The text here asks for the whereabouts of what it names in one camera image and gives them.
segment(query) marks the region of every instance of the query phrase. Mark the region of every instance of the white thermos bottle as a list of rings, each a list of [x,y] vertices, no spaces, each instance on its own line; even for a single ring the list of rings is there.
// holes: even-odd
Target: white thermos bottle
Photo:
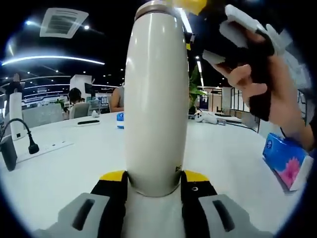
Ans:
[[[146,196],[173,192],[185,149],[188,65],[182,21],[164,1],[137,10],[126,60],[124,116],[132,186]]]
[[[9,116],[10,119],[20,118],[22,119],[22,93],[14,92],[10,94],[9,100]],[[10,123],[12,140],[18,140],[26,135],[24,125],[19,121],[13,121]]]

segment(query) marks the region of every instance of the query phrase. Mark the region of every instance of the blue tissue box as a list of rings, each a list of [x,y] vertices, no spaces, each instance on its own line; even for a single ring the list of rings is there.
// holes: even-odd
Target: blue tissue box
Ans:
[[[117,114],[117,127],[124,129],[124,113]]]
[[[263,156],[290,191],[305,184],[313,164],[312,157],[299,144],[272,133],[267,136]]]

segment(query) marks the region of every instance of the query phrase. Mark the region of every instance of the pink flower print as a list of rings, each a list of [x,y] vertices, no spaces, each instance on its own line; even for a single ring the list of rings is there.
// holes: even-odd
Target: pink flower print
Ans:
[[[286,186],[290,188],[299,172],[300,164],[296,157],[293,157],[286,163],[286,167],[283,171],[278,172],[281,179],[284,181]]]

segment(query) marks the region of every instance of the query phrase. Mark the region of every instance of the white table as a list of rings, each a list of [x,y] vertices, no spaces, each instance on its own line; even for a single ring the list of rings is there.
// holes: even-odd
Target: white table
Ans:
[[[33,128],[41,147],[62,140],[74,144],[1,169],[3,188],[24,224],[46,229],[60,209],[82,192],[91,192],[100,176],[126,168],[123,129],[116,113],[101,115],[99,125],[76,127],[73,119]],[[218,194],[227,194],[250,214],[260,230],[276,232],[292,212],[302,191],[285,195],[262,160],[265,139],[245,128],[188,122],[184,169],[206,175]],[[27,150],[25,137],[15,142],[17,154]],[[129,188],[123,236],[184,236],[180,189],[162,198],[143,197]]]

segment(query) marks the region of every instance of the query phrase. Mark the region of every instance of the black ceiling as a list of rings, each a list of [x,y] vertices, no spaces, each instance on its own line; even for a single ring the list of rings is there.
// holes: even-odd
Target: black ceiling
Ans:
[[[66,59],[26,60],[2,66],[0,85],[10,82],[16,72],[20,73],[22,79],[27,79],[41,76],[73,76],[83,74],[85,71],[96,80],[94,84],[119,86],[123,82],[122,78],[125,74],[125,71],[121,71],[121,69],[125,67],[134,15],[137,8],[145,2],[147,0],[106,1],[101,4],[99,1],[71,3],[65,0],[61,2],[46,1],[40,4],[36,2],[19,3],[16,7],[12,6],[11,8],[16,10],[13,10],[13,13],[3,20],[7,25],[3,30],[5,38],[1,39],[2,61],[29,55],[66,55],[101,61],[105,65]],[[40,28],[35,25],[26,25],[25,22],[30,20],[40,25],[49,7],[64,7],[89,13],[83,25],[89,25],[90,29],[84,30],[83,27],[80,27],[72,39],[40,37]],[[196,65],[195,56],[200,55],[203,49],[216,52],[220,50],[220,53],[231,51],[232,44],[217,30],[217,19],[206,19],[192,14],[188,18],[192,30],[197,36],[196,48],[188,52],[190,71]],[[8,49],[9,44],[14,56]],[[223,80],[222,75],[204,60],[202,60],[202,69],[205,86],[229,86],[227,80]],[[55,77],[28,80],[25,88],[36,85],[68,84],[69,79],[69,77]],[[54,90],[68,91],[64,86],[56,86]],[[33,92],[33,89],[25,90],[24,95]]]

